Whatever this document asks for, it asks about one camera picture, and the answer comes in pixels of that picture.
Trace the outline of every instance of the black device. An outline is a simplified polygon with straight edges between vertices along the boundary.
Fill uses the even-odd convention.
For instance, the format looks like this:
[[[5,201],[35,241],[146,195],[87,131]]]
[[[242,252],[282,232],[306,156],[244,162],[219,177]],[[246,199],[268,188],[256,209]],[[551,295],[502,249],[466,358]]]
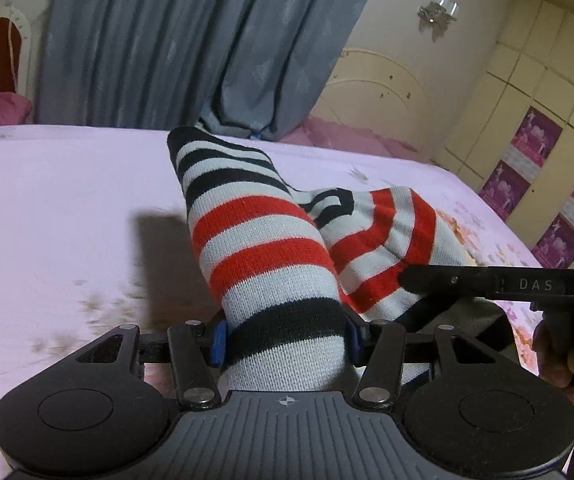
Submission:
[[[556,351],[574,345],[574,270],[410,266],[410,291],[532,301]],[[452,325],[406,333],[345,306],[353,392],[230,392],[222,313],[166,333],[116,327],[0,400],[0,450],[36,479],[561,480],[574,408],[555,387]],[[403,363],[431,380],[401,394]],[[145,383],[169,363],[176,398]]]

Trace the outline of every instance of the cream headboard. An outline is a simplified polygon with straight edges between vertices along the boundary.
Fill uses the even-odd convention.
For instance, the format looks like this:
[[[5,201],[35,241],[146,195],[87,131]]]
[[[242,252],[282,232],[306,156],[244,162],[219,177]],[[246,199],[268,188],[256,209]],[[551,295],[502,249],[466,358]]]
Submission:
[[[371,128],[423,154],[432,149],[432,110],[423,88],[408,70],[369,50],[343,50],[311,114]]]

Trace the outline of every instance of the bed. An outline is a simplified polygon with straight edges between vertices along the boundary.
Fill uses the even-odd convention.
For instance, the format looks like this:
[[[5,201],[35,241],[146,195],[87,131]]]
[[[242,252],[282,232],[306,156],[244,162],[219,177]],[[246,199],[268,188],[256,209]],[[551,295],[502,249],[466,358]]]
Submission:
[[[217,309],[189,248],[166,132],[0,127],[0,398],[123,322],[162,330]],[[265,150],[293,186],[411,186],[483,265],[538,264],[459,179],[409,160],[240,140]],[[503,302],[523,365],[540,318]],[[157,384],[155,367],[147,380]],[[8,471],[0,455],[0,478]]]

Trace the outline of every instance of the curtain fold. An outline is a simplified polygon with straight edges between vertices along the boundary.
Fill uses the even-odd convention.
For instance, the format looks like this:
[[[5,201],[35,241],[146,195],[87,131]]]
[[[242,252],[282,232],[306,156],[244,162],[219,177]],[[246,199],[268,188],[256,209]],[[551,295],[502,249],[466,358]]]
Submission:
[[[53,0],[36,113],[51,124],[278,140],[316,103],[367,0]]]

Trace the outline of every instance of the crosshair logo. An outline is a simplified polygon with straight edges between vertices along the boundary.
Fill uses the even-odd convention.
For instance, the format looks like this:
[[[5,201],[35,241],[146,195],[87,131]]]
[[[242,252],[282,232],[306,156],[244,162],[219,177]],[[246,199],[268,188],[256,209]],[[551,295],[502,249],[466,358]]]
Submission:
[[[298,402],[296,399],[290,396],[284,396],[278,400],[283,406],[287,406],[288,408],[295,402]]]

